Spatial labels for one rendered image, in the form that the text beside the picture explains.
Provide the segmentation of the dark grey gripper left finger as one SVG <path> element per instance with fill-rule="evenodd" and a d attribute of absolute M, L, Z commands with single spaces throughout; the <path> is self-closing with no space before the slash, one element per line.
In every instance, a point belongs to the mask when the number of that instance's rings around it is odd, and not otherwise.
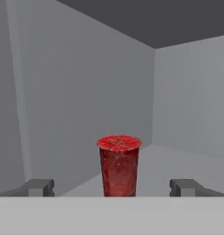
<path fill-rule="evenodd" d="M 18 188 L 0 193 L 0 196 L 55 196 L 53 179 L 30 179 Z"/>

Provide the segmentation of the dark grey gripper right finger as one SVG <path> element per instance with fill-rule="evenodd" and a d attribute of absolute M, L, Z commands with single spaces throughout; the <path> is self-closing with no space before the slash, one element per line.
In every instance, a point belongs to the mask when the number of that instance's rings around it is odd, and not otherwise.
<path fill-rule="evenodd" d="M 170 196 L 224 196 L 223 193 L 205 188 L 194 179 L 171 179 Z"/>

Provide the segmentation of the red yogurt cup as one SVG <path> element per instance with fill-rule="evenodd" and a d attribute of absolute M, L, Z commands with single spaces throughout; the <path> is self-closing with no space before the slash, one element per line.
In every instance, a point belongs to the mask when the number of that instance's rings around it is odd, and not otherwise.
<path fill-rule="evenodd" d="M 127 135 L 97 141 L 104 196 L 135 196 L 141 140 Z"/>

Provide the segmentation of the grey cabinet interior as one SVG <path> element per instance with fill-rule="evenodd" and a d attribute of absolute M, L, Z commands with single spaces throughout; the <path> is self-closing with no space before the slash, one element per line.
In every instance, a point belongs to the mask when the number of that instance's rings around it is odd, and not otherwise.
<path fill-rule="evenodd" d="M 138 192 L 224 192 L 224 0 L 0 0 L 0 192 L 102 192 L 96 142 L 141 139 Z"/>

